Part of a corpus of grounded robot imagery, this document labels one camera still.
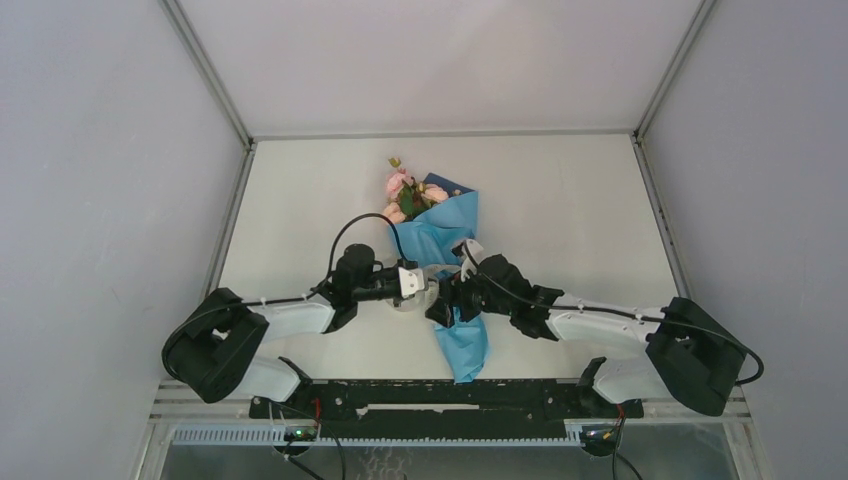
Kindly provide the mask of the pink rose stem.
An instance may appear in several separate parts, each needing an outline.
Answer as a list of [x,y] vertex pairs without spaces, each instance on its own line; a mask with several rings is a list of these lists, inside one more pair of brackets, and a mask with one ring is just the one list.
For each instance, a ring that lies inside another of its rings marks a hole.
[[401,210],[399,204],[396,202],[389,203],[382,211],[382,215],[392,224],[400,224],[407,220],[407,215]]
[[388,163],[393,171],[387,177],[385,185],[387,205],[392,202],[398,203],[408,219],[414,213],[415,181],[402,166],[399,158],[391,157]]
[[450,195],[446,190],[435,184],[427,185],[422,191],[422,198],[430,203],[442,203],[448,200],[449,197]]

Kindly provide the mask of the blue wrapping paper sheet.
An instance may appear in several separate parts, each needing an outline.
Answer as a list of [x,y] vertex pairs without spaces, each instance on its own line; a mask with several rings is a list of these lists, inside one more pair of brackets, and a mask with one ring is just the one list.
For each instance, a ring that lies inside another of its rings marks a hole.
[[[476,237],[478,192],[433,173],[422,180],[413,179],[414,213],[405,222],[395,224],[399,240],[394,245],[403,249],[404,255],[420,267],[459,266],[461,261],[452,253],[452,248],[461,240]],[[446,190],[449,199],[442,203],[423,199],[422,191],[429,184]],[[478,316],[451,328],[437,325],[434,333],[454,380],[457,383],[472,382],[482,372],[490,352],[482,318]]]

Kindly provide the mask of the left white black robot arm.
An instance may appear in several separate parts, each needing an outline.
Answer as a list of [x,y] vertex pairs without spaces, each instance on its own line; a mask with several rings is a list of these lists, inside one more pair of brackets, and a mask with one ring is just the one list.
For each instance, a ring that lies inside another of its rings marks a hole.
[[353,244],[300,297],[248,302],[228,288],[215,289],[165,341],[162,364],[207,404],[244,394],[274,401],[286,415],[298,417],[313,401],[306,374],[289,360],[260,355],[261,346],[335,332],[357,315],[360,303],[403,302],[425,287],[415,262],[399,259],[380,267],[370,247]]

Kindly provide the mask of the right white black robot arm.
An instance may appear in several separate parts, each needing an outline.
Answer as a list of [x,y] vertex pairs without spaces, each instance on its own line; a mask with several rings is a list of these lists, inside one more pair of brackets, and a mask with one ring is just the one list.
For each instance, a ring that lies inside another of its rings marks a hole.
[[755,356],[688,298],[651,308],[587,301],[532,284],[502,255],[470,258],[433,288],[425,316],[442,327],[497,314],[532,339],[589,342],[618,353],[591,360],[584,371],[578,402],[592,416],[630,400],[663,397],[720,416],[732,390],[746,382],[740,376],[745,360]]

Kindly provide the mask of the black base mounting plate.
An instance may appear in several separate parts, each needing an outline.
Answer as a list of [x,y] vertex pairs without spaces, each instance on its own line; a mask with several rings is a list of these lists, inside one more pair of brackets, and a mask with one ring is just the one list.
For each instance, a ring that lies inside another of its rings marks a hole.
[[638,401],[616,406],[591,387],[557,379],[314,380],[279,405],[254,398],[252,419],[318,419],[351,440],[563,438],[565,424],[640,418]]

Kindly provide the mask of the aluminium front frame rail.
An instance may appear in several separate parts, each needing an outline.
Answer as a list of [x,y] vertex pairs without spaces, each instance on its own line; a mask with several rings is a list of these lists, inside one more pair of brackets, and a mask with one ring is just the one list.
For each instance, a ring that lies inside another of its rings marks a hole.
[[[580,420],[613,420],[619,412],[614,406],[607,406],[599,413],[591,413],[586,408],[565,404],[564,383],[555,383],[552,394],[509,393],[508,388],[516,387],[516,382],[495,382],[494,392],[504,401],[482,400],[473,393],[464,393],[458,402],[414,402],[412,400],[366,401],[356,400],[349,391],[351,382],[343,382],[341,393],[320,393],[318,402],[310,403],[306,409],[320,419],[362,420],[377,412],[416,412],[416,413],[481,413],[481,412],[521,412],[532,419],[549,418],[576,423]],[[164,381],[156,394],[151,411],[153,419],[246,419],[249,411],[259,409],[263,400],[254,399],[246,394],[234,394],[216,403],[204,402],[188,386],[176,381]],[[637,406],[624,409],[629,421],[641,423],[750,423],[750,411],[740,390],[732,392],[729,402],[719,416],[707,416],[690,410],[677,401],[669,399],[643,400]]]

